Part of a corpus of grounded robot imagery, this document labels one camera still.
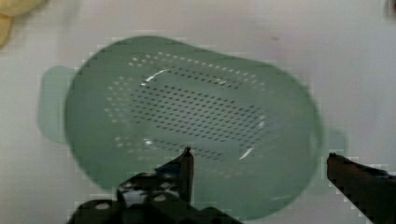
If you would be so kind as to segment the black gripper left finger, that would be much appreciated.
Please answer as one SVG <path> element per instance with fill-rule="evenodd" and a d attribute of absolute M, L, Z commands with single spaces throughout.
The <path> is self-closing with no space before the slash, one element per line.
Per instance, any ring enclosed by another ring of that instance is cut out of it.
<path fill-rule="evenodd" d="M 177 193 L 182 201 L 191 201 L 194 157 L 190 147 L 185 147 L 183 152 L 175 159 L 155 169 L 155 172 L 163 177 L 170 175 L 177 181 Z"/>

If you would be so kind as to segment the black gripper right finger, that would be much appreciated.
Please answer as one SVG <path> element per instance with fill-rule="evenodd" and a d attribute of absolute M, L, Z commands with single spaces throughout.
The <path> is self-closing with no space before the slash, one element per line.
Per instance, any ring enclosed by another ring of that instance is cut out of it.
<path fill-rule="evenodd" d="M 330 153 L 327 178 L 373 224 L 395 224 L 396 182 L 388 172 Z"/>

